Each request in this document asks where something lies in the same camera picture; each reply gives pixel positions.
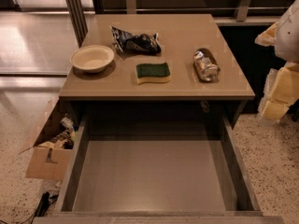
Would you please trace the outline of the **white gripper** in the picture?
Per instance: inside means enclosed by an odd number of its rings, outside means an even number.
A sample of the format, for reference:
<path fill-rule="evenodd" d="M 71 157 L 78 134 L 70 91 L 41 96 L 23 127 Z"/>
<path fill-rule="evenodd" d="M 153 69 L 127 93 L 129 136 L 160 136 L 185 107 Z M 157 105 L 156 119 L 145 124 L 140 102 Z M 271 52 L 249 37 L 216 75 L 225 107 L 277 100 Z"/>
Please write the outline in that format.
<path fill-rule="evenodd" d="M 279 70 L 271 68 L 263 88 L 258 112 L 263 119 L 279 121 L 299 99 L 299 0 L 255 38 L 260 46 L 273 46 L 277 57 L 287 61 Z"/>

